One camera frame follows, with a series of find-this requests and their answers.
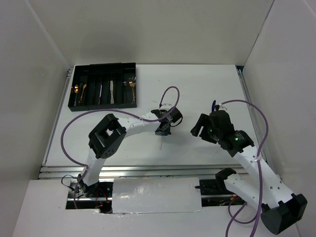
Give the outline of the dark blue serrated knife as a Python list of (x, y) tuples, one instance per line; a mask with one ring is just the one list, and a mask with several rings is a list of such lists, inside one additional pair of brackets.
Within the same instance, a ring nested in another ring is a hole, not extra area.
[(211, 112), (215, 111), (215, 106), (216, 106), (216, 100), (214, 100), (212, 103)]

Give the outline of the silver ornate fork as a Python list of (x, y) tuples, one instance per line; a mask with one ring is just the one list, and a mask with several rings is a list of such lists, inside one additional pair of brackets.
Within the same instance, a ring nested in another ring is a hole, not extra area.
[(132, 90), (132, 103), (136, 103), (135, 83), (131, 82), (130, 87)]

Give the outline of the silver ornate table knife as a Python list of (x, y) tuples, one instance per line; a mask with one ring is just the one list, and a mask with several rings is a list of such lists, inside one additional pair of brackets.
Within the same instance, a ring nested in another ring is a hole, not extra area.
[(115, 95), (114, 95), (114, 81), (111, 80), (110, 81), (110, 93), (111, 93), (111, 99), (110, 99), (110, 103), (114, 104), (115, 103)]

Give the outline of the gold ornate spoon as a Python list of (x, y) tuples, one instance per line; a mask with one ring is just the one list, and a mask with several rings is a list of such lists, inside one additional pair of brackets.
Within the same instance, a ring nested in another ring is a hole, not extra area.
[(83, 96), (84, 96), (84, 91), (86, 89), (86, 86), (87, 86), (87, 84), (84, 84), (82, 86), (81, 96), (80, 96), (80, 100), (79, 100), (80, 103), (82, 103), (82, 101), (83, 101)]

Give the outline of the rainbow iridescent ornate spoon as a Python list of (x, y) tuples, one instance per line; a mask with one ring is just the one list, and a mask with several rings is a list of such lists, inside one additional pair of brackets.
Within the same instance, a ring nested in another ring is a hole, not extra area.
[(71, 89), (71, 93), (74, 95), (74, 102), (73, 102), (73, 106), (75, 107), (77, 104), (77, 95), (79, 93), (80, 87), (78, 84), (76, 84), (74, 87), (72, 87)]

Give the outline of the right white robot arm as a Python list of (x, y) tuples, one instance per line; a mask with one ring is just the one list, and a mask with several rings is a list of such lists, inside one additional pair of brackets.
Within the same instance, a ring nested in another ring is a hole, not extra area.
[(259, 184), (259, 188), (255, 188), (232, 168), (225, 168), (215, 175), (218, 192), (225, 194), (230, 191), (248, 205), (260, 208), (264, 226), (274, 235), (301, 220), (307, 206), (306, 198), (302, 194), (294, 194), (264, 159), (256, 157), (258, 149), (254, 142), (246, 132), (234, 129), (226, 111), (201, 114), (191, 134), (219, 144)]

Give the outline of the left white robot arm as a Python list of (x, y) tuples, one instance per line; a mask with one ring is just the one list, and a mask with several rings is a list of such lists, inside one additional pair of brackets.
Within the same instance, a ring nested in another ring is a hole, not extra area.
[(89, 153), (86, 160), (88, 167), (78, 175), (79, 190), (86, 197), (97, 193), (99, 174), (106, 159), (119, 149), (123, 140), (132, 135), (154, 132), (155, 135), (171, 134), (173, 123), (181, 122), (183, 115), (174, 110), (151, 110), (139, 118), (117, 118), (114, 114), (106, 115), (89, 134)]

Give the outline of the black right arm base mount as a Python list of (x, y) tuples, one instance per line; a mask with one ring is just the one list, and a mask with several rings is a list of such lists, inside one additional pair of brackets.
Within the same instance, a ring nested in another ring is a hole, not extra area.
[(202, 196), (232, 195), (233, 193), (227, 190), (224, 181), (233, 174), (236, 174), (235, 170), (225, 168), (215, 174), (215, 179), (200, 180), (195, 188), (200, 190)]

